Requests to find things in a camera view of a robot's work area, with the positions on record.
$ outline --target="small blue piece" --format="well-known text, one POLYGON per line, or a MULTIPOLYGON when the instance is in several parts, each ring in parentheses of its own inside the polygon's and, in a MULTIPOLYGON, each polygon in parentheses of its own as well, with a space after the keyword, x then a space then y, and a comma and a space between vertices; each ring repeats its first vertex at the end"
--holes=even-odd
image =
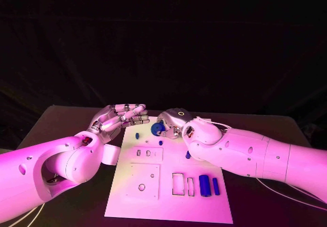
POLYGON ((158 131, 165 131, 164 123, 162 123, 162 122, 154 123, 154 124, 151 125, 151 133, 152 133, 154 136, 158 136, 158 135, 157 135, 157 132, 158 132, 158 131))
POLYGON ((211 196, 211 190, 210 190, 210 182, 208 182, 208 176, 200 175, 198 176, 200 181, 200 193, 203 197, 211 196))
POLYGON ((213 188, 214 188, 214 195, 220 195, 216 178, 213 178, 213 188))
POLYGON ((188 153, 188 151, 185 153, 185 158, 190 159, 190 153, 188 153))

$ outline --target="black curtain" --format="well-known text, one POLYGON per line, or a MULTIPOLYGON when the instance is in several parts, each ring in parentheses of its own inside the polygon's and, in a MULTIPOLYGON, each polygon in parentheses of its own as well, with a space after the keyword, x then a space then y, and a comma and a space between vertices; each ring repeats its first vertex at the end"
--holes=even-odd
POLYGON ((119 103, 321 121, 325 18, 299 3, 5 0, 1 129, 21 138, 48 105, 119 103))

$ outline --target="cable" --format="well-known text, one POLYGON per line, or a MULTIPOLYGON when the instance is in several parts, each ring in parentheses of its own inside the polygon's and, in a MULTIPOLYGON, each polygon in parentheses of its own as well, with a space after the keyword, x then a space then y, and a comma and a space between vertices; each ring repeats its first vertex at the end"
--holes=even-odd
POLYGON ((301 193, 303 193, 305 195, 308 195, 309 197, 312 197, 314 199, 319 200, 322 203, 325 203, 318 197, 315 197, 314 195, 311 195, 309 193, 306 193, 302 189, 293 187, 292 185, 288 184, 289 187, 292 187, 295 190, 298 190, 301 193))
POLYGON ((43 206, 44 206, 44 203, 41 204, 41 207, 40 207, 38 212, 37 212, 37 214, 36 214, 36 216, 34 216, 34 219, 33 219, 31 222, 28 223, 27 227, 30 227, 30 225, 33 224, 33 222, 34 222, 34 220, 36 220, 36 218, 37 218, 37 216, 38 216, 38 213, 40 213, 40 211, 41 211, 41 209, 43 209, 43 206))
POLYGON ((27 214, 14 222, 8 225, 8 227, 12 227, 28 215, 30 213, 36 210, 37 207, 34 207, 28 212, 27 214))
POLYGON ((203 120, 204 122, 207 122, 207 123, 211 123, 211 124, 218 124, 218 125, 221 125, 223 127, 226 127, 227 129, 230 129, 231 127, 230 126, 227 126, 226 124, 221 124, 221 123, 217 123, 217 122, 211 122, 211 121, 207 121, 207 120, 204 120, 203 118, 200 118, 200 117, 195 117, 195 118, 198 118, 200 120, 203 120))
POLYGON ((288 199, 290 199, 290 200, 293 200, 293 201, 296 201, 296 202, 299 202, 299 203, 302 203, 302 204, 305 204, 305 205, 308 205, 308 206, 311 206, 311 207, 315 207, 315 208, 318 208, 318 209, 321 209, 321 210, 325 210, 327 211, 327 209, 325 208, 322 208, 322 207, 318 207, 318 206, 315 206, 315 205, 312 205, 312 204, 309 204, 309 203, 306 203, 306 202, 302 202, 302 201, 299 201, 299 200, 296 200, 296 199, 293 199, 292 197, 289 197, 289 196, 286 196, 286 195, 283 195, 282 193, 279 193, 279 192, 276 192, 273 189, 270 189, 265 184, 263 184, 263 182, 256 178, 256 180, 259 181, 259 183, 272 191, 272 192, 275 192, 278 195, 282 195, 283 197, 286 197, 288 199))

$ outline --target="dark table surface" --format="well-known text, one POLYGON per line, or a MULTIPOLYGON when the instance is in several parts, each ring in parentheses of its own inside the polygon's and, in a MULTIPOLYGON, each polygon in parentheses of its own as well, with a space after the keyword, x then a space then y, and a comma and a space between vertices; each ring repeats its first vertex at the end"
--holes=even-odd
MULTIPOLYGON (((72 136, 87 127, 93 114, 100 108, 50 106, 44 111, 18 148, 72 136)), ((157 116, 161 111, 148 111, 157 116)), ((262 116, 226 113, 191 113, 193 117, 210 118, 233 128, 253 131, 280 142, 309 146, 295 121, 285 116, 262 116)), ((109 144, 121 146, 123 132, 109 144)), ((216 224, 132 218, 108 218, 103 216, 110 192, 115 166, 100 164, 93 178, 67 190, 43 207, 31 225, 47 227, 325 227, 327 211, 308 207, 286 199, 267 190, 253 178, 242 177, 223 170, 226 192, 230 205, 233 224, 216 224)), ((318 201, 296 192, 283 183, 265 180, 266 185, 288 196, 314 205, 324 206, 318 201)), ((37 210, 15 225, 25 227, 37 210)), ((15 220, 0 224, 8 226, 15 220)))

